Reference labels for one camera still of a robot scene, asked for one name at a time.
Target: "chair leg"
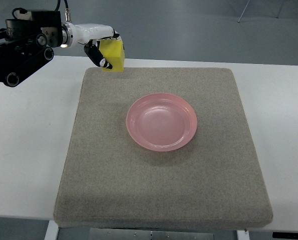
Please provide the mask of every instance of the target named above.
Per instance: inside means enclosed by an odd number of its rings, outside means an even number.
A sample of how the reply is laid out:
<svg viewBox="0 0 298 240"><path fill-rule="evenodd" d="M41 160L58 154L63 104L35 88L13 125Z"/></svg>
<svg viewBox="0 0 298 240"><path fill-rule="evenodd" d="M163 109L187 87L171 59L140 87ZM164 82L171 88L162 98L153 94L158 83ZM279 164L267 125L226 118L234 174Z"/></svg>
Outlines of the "chair leg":
<svg viewBox="0 0 298 240"><path fill-rule="evenodd" d="M238 23L240 22L240 20L241 20L241 18L242 18L242 16L243 16L243 14L244 14L244 11L246 10L246 8L247 8L247 6L248 6L249 2L250 2L250 0L248 0L248 2L247 2L247 5L245 6L245 8L244 8L244 10L243 10L243 12L242 12L242 14L241 14L241 17L239 18L239 21L238 21Z"/></svg>
<svg viewBox="0 0 298 240"><path fill-rule="evenodd" d="M283 8L283 5L284 5L284 3L285 3L285 0L282 0L282 3L281 3L281 6L280 6L280 9L279 9L279 12L278 12L278 15L277 15L277 19L279 18L279 16L280 16L280 13L281 13L281 10L282 10L282 8Z"/></svg>

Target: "gray felt pad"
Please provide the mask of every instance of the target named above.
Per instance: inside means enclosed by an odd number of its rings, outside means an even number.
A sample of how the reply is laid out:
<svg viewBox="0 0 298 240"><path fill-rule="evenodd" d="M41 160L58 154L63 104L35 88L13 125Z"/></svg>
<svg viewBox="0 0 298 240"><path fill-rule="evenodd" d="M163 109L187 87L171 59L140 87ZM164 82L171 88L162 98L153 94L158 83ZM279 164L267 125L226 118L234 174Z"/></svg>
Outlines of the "gray felt pad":
<svg viewBox="0 0 298 240"><path fill-rule="evenodd" d="M147 150L126 128L129 107L170 93L195 110L184 147ZM234 76L225 68L86 71L54 210L63 228L241 230L272 210Z"/></svg>

